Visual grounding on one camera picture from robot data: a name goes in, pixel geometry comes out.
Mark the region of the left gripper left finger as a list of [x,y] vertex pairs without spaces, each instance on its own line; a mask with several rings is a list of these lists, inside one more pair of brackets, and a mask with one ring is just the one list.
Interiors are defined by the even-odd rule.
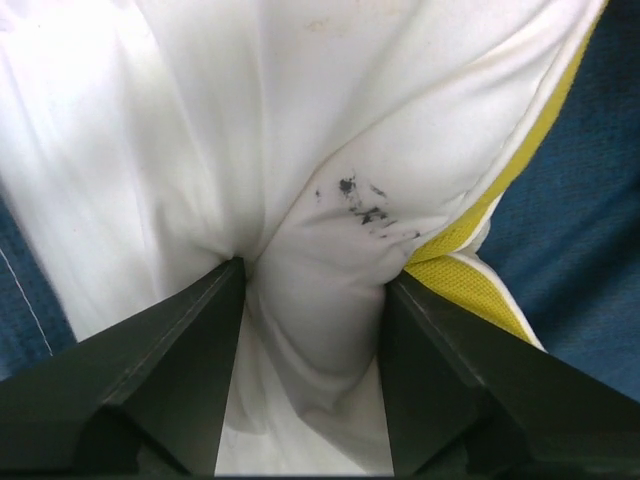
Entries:
[[239,259],[1,385],[5,475],[211,475],[244,309]]

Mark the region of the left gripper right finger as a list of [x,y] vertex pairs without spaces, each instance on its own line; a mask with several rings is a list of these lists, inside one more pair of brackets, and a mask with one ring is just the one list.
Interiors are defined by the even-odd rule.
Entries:
[[639,405],[402,274],[378,362],[398,475],[635,475]]

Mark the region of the dark blue pillowcase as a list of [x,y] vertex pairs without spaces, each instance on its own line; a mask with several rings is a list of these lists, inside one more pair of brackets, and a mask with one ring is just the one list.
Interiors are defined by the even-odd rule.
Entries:
[[480,256],[552,354],[639,394],[639,5],[605,9]]

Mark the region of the white pillow yellow edge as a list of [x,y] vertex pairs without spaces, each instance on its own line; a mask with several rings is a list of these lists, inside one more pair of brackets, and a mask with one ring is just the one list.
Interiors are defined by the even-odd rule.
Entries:
[[386,474],[384,287],[515,163],[600,1],[5,1],[1,190],[78,340],[224,261],[218,469]]

